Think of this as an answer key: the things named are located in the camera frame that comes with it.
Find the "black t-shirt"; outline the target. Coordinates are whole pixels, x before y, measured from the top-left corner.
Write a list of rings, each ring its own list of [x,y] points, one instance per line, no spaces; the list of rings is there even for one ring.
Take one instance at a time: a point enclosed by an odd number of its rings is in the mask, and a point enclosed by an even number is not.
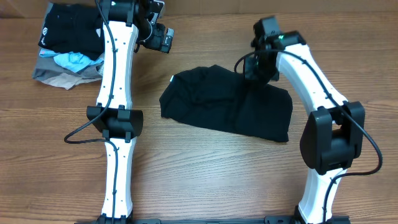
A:
[[[275,142],[289,140],[289,92],[247,82],[219,65],[173,75],[159,102],[161,116],[179,123]]]

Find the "grey folded garment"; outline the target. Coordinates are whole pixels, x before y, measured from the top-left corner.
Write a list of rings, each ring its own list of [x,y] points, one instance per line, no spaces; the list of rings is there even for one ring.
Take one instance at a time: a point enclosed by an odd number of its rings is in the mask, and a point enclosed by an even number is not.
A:
[[[61,78],[65,75],[75,82],[93,82],[102,79],[100,68],[103,62],[89,65],[79,72],[73,72],[55,63],[53,57],[38,57],[32,78],[37,81],[46,81],[49,78]]]

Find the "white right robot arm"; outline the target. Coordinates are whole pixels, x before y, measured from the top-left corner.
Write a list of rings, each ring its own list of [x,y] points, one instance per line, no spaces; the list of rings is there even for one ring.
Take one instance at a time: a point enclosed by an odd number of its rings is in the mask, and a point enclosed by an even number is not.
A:
[[[349,102],[324,76],[309,46],[297,31],[282,32],[274,16],[253,26],[254,53],[245,57],[245,80],[268,83],[284,74],[299,95],[308,120],[300,153],[308,167],[305,190],[292,216],[268,216],[265,223],[349,223],[332,214],[333,200],[345,174],[361,153],[365,112]]]

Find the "light blue folded garment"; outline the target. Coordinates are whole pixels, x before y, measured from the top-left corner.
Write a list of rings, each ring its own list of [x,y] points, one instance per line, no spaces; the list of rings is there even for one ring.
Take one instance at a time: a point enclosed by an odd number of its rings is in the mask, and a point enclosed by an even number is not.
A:
[[[96,60],[90,59],[88,56],[82,53],[56,53],[48,49],[40,49],[39,56],[42,58],[53,58],[53,61],[74,73],[78,73],[86,67],[101,64],[104,61],[103,55],[100,55]]]

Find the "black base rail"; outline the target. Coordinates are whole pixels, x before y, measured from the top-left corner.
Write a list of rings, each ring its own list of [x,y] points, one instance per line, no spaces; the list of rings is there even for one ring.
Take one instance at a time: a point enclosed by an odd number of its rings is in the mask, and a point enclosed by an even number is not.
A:
[[[90,222],[76,222],[76,224],[111,224],[111,218],[98,217],[97,220]],[[268,216],[264,218],[242,218],[242,219],[205,219],[205,220],[160,220],[158,218],[152,219],[137,219],[117,218],[114,223],[128,223],[128,224],[293,224],[300,223],[294,220],[293,216]],[[327,223],[333,224],[350,224],[349,217],[333,217]]]

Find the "beige folded garment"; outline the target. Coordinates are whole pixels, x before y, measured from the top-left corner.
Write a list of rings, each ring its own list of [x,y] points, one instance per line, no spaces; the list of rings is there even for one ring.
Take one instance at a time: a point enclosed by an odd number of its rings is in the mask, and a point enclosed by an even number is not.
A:
[[[76,77],[73,75],[69,75],[66,73],[62,73],[56,77],[51,77],[42,81],[42,83],[50,86],[54,86],[57,88],[64,88],[66,90],[72,89],[74,86],[84,84],[84,83],[91,83],[101,80],[101,78],[82,78]]]

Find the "black folded shirt on pile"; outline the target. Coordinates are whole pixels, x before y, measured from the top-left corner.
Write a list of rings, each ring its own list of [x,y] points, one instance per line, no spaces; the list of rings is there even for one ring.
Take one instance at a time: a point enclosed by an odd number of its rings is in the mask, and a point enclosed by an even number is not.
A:
[[[56,53],[81,53],[97,60],[104,52],[103,20],[95,7],[52,4],[38,46]]]

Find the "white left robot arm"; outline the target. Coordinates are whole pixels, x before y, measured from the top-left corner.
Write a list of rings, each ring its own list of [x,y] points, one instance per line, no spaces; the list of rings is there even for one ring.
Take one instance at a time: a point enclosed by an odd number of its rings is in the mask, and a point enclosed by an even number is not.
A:
[[[132,60],[139,47],[169,53],[174,30],[158,23],[163,1],[102,1],[104,70],[88,119],[106,148],[106,193],[97,223],[132,223],[131,173],[143,112],[132,107]]]

